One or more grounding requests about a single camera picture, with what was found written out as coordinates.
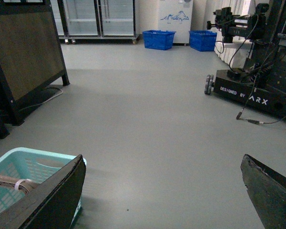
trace mountain logo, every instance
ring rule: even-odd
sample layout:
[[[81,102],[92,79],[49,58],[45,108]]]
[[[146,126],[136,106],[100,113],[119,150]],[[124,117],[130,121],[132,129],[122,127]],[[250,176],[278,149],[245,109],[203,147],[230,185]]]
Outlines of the mountain logo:
[[[180,11],[176,15],[169,14],[160,20],[162,20],[162,21],[167,20],[167,24],[171,24],[172,21],[179,21],[179,23],[182,24],[183,21],[189,20],[189,17],[186,16],[186,14],[183,11]]]

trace power cord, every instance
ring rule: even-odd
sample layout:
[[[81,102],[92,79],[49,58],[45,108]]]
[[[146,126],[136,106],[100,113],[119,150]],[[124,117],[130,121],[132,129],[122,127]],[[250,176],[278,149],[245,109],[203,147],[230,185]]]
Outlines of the power cord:
[[[279,122],[283,121],[284,119],[286,119],[286,115],[283,118],[281,118],[275,122],[270,122],[270,123],[265,123],[265,122],[261,122],[261,121],[257,121],[257,120],[253,120],[253,119],[239,118],[239,120],[244,120],[244,121],[247,121],[249,123],[253,123],[255,125],[271,125],[271,124],[279,123]]]
[[[236,54],[238,53],[238,51],[242,48],[242,46],[244,45],[244,43],[248,40],[248,38],[251,36],[251,34],[253,33],[253,31],[254,31],[255,28],[257,27],[258,20],[259,20],[259,15],[256,15],[256,16],[257,16],[257,20],[256,20],[256,23],[255,23],[253,29],[250,31],[249,35],[245,38],[244,42],[239,46],[239,48],[238,48],[238,49],[236,50],[236,52],[233,54],[233,56],[232,56],[232,58],[231,58],[231,60],[230,60],[230,62],[229,62],[229,68],[230,68],[230,70],[231,70],[233,73],[235,73],[235,74],[239,74],[239,73],[235,72],[235,71],[232,69],[232,67],[231,67],[232,60],[234,59],[235,55],[236,55]]]
[[[60,96],[60,95],[63,94],[63,90],[60,89],[60,88],[58,88],[58,87],[47,87],[45,90],[48,90],[48,89],[55,89],[55,90],[60,91],[60,93],[55,94],[53,97],[51,97],[50,99],[47,99],[46,101],[44,101],[44,102],[42,102],[42,103],[40,103],[40,104],[34,104],[34,105],[31,105],[31,106],[24,107],[24,108],[20,109],[19,112],[21,112],[21,111],[23,111],[23,110],[26,110],[26,109],[28,109],[28,108],[31,108],[31,107],[43,105],[43,104],[45,104],[45,103],[47,103],[47,102],[49,102],[49,101],[51,101],[51,100],[53,100],[53,99],[55,99],[55,98],[57,98],[58,96]]]
[[[223,41],[215,41],[215,43],[217,43],[217,42],[223,44],[223,51],[222,51],[222,52],[220,52],[220,51],[218,50],[217,46],[215,45],[216,50],[217,50],[220,54],[223,54],[223,53],[225,52],[225,43],[224,43]]]
[[[270,123],[261,122],[261,121],[257,121],[257,120],[252,120],[252,119],[241,118],[241,116],[242,116],[242,114],[243,114],[245,108],[247,107],[247,104],[248,104],[248,102],[249,102],[249,99],[250,99],[250,97],[252,96],[253,91],[255,92],[255,91],[257,90],[257,87],[255,86],[256,80],[257,80],[257,78],[258,78],[257,76],[260,74],[260,72],[261,72],[263,66],[265,65],[266,60],[271,56],[271,54],[274,52],[274,50],[276,50],[276,48],[274,48],[274,49],[266,56],[266,58],[264,59],[264,62],[263,62],[262,65],[259,67],[259,70],[258,70],[258,72],[257,72],[257,74],[256,74],[256,77],[255,77],[255,79],[254,79],[254,82],[253,82],[253,86],[252,86],[251,93],[250,93],[250,95],[248,96],[248,99],[247,99],[247,101],[246,101],[246,103],[245,103],[245,105],[244,105],[242,111],[238,113],[238,115],[237,115],[237,117],[236,117],[237,120],[244,120],[244,121],[247,121],[247,122],[249,122],[249,123],[256,124],[256,125],[263,125],[263,124],[268,124],[268,125],[270,125],[270,124],[278,123],[278,122],[280,122],[280,121],[282,121],[282,120],[284,120],[284,119],[286,118],[286,115],[285,115],[283,118],[281,118],[281,119],[279,119],[279,120],[277,120],[277,121],[275,121],[275,122],[270,122]]]

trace caster wheel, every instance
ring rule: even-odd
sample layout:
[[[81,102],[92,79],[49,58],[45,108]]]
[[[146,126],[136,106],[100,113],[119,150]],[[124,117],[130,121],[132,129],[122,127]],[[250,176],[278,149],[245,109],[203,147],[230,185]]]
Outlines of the caster wheel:
[[[208,94],[208,95],[211,94],[212,86],[214,86],[213,80],[214,80],[213,75],[208,75],[206,77],[205,85],[204,85],[204,94]]]

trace white strap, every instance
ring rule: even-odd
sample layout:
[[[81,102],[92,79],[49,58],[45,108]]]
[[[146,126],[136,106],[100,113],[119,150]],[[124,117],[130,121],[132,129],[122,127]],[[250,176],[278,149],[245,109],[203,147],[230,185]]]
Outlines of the white strap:
[[[23,182],[26,181],[27,179],[20,179],[19,181],[16,182],[15,184],[15,190],[19,191],[19,185]]]

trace glass-door refrigerator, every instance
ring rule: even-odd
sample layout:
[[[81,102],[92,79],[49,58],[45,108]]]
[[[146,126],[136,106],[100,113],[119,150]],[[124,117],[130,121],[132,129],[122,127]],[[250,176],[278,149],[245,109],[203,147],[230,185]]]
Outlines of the glass-door refrigerator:
[[[51,0],[60,39],[129,39],[139,36],[138,0]]]

